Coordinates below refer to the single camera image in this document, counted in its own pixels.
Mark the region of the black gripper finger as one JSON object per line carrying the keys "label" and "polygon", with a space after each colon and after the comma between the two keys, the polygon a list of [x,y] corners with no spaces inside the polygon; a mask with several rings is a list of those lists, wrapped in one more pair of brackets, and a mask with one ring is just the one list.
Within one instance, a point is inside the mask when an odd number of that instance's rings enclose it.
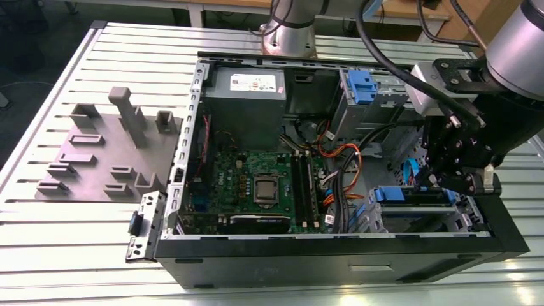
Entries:
{"label": "black gripper finger", "polygon": [[466,130],[455,115],[427,117],[423,129],[422,148],[426,149],[426,165],[418,174],[418,185],[438,185],[438,174],[463,165],[463,136]]}
{"label": "black gripper finger", "polygon": [[493,193],[493,165],[483,168],[461,167],[438,174],[441,187],[469,196]]}

